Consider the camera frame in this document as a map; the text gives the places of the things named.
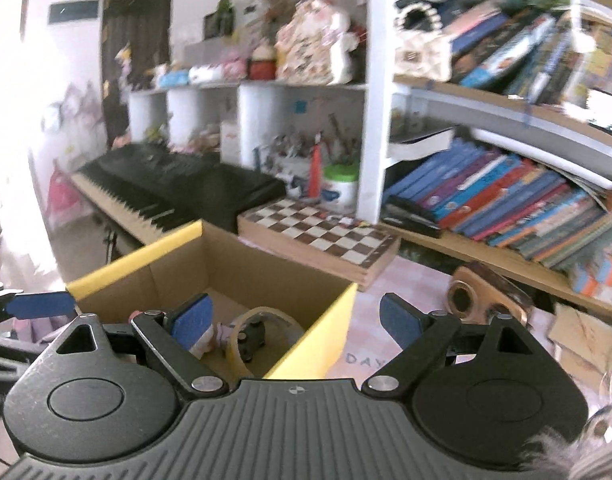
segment triangular cutout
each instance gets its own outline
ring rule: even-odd
[[[82,354],[84,352],[94,352],[97,346],[92,338],[92,330],[89,325],[79,325],[68,336],[61,346],[57,349],[58,354]]]
[[[531,349],[512,328],[502,329],[497,350],[509,354],[532,355]]]

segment adhesive tape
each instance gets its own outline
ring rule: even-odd
[[[276,308],[259,306],[242,314],[235,319],[235,325],[230,337],[228,337],[228,345],[226,346],[226,361],[231,371],[238,378],[250,378],[255,376],[241,359],[239,345],[237,343],[237,335],[239,332],[241,332],[246,325],[254,321],[269,322],[281,328],[290,346],[293,346],[299,338],[304,335],[304,329],[302,329],[297,321]]]

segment open box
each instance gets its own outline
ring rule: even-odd
[[[105,323],[127,322],[135,310],[169,312],[201,292],[212,298],[213,322],[229,323],[258,306],[281,310],[306,333],[284,355],[263,353],[265,348],[255,355],[253,362],[269,369],[269,379],[324,378],[343,351],[356,289],[355,283],[246,246],[201,221],[68,284],[81,312]],[[221,351],[201,361],[231,386],[236,383]]]

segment green lid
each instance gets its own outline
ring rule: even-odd
[[[336,182],[357,182],[359,180],[359,164],[345,166],[334,164],[324,168],[324,177]]]

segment piano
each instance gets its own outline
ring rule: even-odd
[[[240,213],[286,195],[277,178],[154,144],[112,150],[70,182],[108,229],[108,260],[117,237],[134,249],[199,219],[236,233]]]

